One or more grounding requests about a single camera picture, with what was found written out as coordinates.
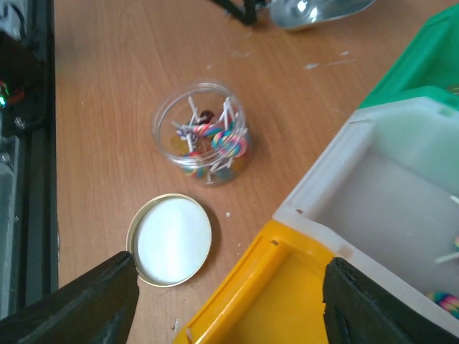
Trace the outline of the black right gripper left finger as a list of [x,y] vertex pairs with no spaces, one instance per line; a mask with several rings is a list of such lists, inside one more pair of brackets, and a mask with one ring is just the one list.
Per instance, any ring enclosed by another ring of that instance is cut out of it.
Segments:
[[119,252],[1,320],[2,343],[126,343],[139,296],[133,255]]

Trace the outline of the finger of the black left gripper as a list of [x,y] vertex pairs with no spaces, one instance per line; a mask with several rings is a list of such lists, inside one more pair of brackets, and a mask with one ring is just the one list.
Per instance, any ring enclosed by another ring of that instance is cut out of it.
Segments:
[[243,25],[253,25],[257,22],[256,0],[244,0],[242,6],[230,0],[211,0],[211,2],[224,9]]

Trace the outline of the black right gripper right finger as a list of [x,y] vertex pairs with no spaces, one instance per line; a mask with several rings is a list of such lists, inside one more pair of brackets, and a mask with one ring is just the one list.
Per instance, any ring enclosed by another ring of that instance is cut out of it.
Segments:
[[323,319],[329,343],[457,343],[343,258],[326,266]]

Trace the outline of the silver metal scoop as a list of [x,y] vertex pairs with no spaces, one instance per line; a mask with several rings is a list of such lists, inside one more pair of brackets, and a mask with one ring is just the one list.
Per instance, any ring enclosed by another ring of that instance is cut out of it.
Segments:
[[369,8],[372,0],[279,0],[270,3],[270,19],[286,31],[300,31],[344,19]]

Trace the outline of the white jar lid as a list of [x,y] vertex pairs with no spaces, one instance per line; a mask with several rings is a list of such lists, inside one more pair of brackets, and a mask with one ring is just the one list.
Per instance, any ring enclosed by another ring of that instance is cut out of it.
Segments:
[[212,225],[195,199],[168,193],[146,202],[133,217],[126,249],[138,277],[148,285],[175,287],[204,265],[212,246]]

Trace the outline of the white plastic bin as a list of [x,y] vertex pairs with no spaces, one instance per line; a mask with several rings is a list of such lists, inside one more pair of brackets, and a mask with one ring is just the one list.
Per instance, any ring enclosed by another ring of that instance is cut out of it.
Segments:
[[273,214],[415,312],[458,334],[428,299],[458,294],[458,111],[427,97],[355,111]]

